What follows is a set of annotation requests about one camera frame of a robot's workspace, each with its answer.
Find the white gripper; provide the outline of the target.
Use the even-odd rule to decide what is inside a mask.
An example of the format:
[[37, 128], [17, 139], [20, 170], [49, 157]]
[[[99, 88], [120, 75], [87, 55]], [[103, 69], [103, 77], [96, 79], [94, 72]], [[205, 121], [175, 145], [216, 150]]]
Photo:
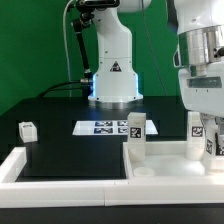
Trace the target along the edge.
[[200, 112], [200, 119], [208, 134], [216, 131], [215, 117], [224, 118], [224, 59], [207, 64], [202, 76], [192, 76], [189, 66], [182, 66], [180, 52], [176, 51], [173, 63], [179, 69], [178, 80], [184, 107]]

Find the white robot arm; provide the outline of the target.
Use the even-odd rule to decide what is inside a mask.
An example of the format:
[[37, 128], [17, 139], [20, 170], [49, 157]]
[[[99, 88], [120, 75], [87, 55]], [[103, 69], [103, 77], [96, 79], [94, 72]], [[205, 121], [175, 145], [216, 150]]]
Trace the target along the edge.
[[[89, 100], [103, 105], [140, 100], [138, 75], [132, 68], [132, 34], [120, 12], [147, 8], [152, 0], [98, 1], [94, 7], [99, 67]], [[186, 109], [224, 118], [224, 0], [166, 0], [168, 21], [177, 32], [173, 57]]]

